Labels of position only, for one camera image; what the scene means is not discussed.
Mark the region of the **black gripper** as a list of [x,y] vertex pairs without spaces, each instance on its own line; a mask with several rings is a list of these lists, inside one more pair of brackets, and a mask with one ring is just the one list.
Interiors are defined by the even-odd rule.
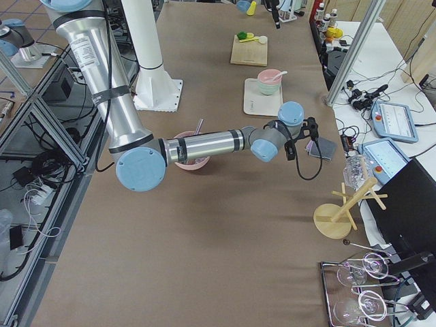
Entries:
[[287,160],[295,160],[297,158],[296,143],[305,138],[310,138],[317,145],[317,123],[312,116],[303,120],[295,136],[291,135],[290,128],[287,127],[287,141],[284,144]]
[[264,5],[266,6],[266,9],[271,13],[276,29],[280,29],[281,25],[279,20],[279,0],[265,0]]

